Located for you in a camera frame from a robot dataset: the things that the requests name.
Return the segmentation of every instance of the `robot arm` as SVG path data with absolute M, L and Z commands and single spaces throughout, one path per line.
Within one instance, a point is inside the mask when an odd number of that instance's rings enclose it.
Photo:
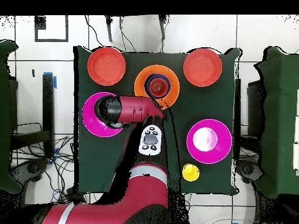
M 115 128 L 134 123 L 110 191 L 96 204 L 47 204 L 36 214 L 38 223 L 168 224 L 168 164 L 159 105 L 150 98 L 108 96 L 95 104 L 95 114 Z

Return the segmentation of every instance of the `blue tape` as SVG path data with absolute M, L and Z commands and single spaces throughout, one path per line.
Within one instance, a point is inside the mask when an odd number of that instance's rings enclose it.
M 59 148 L 56 148 L 56 149 L 55 149 L 55 155 L 59 155 Z M 56 159 L 57 159 L 57 157 L 53 157 L 53 158 L 52 158 L 52 161 L 55 162 Z
M 54 88 L 56 89 L 56 88 L 57 88 L 57 84 L 56 84 L 56 76 L 54 77 L 53 85 L 54 85 Z

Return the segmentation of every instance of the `magenta plate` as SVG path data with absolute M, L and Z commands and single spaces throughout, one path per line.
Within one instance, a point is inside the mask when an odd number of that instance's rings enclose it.
M 214 164 L 228 155 L 232 138 L 229 129 L 222 122 L 206 119 L 192 126 L 186 143 L 194 159 L 201 163 Z
M 95 115 L 94 106 L 96 101 L 106 95 L 113 95 L 115 94 L 108 93 L 108 92 L 100 92 L 92 95 L 88 100 L 85 102 L 82 108 L 82 121 L 86 129 L 97 137 L 101 138 L 109 138 L 115 136 L 119 132 L 122 131 L 121 129 L 111 129 L 103 122 L 101 122 Z

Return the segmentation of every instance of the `red bowl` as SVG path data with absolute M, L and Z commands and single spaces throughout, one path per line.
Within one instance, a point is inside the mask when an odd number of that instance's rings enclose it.
M 196 49 L 186 57 L 183 70 L 190 83 L 197 87 L 206 87 L 220 77 L 222 62 L 214 51 L 205 48 Z
M 111 86 L 122 79 L 126 71 L 126 62 L 117 49 L 102 47 L 89 56 L 87 69 L 96 83 Z

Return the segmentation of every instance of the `purple plate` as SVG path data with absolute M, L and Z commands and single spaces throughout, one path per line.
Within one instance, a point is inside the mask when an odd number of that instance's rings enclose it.
M 187 135 L 187 149 L 198 162 L 213 164 L 223 160 L 231 150 L 229 129 L 218 120 L 201 120 Z
M 96 101 L 106 95 L 113 95 L 115 94 L 108 93 L 108 92 L 100 92 L 92 95 L 88 100 L 85 102 L 82 108 L 82 121 L 83 125 L 86 127 L 86 129 L 91 133 L 94 134 L 97 137 L 101 138 L 109 138 L 112 136 L 115 136 L 119 132 L 122 131 L 121 129 L 111 129 L 103 122 L 101 122 L 95 115 L 94 106 Z

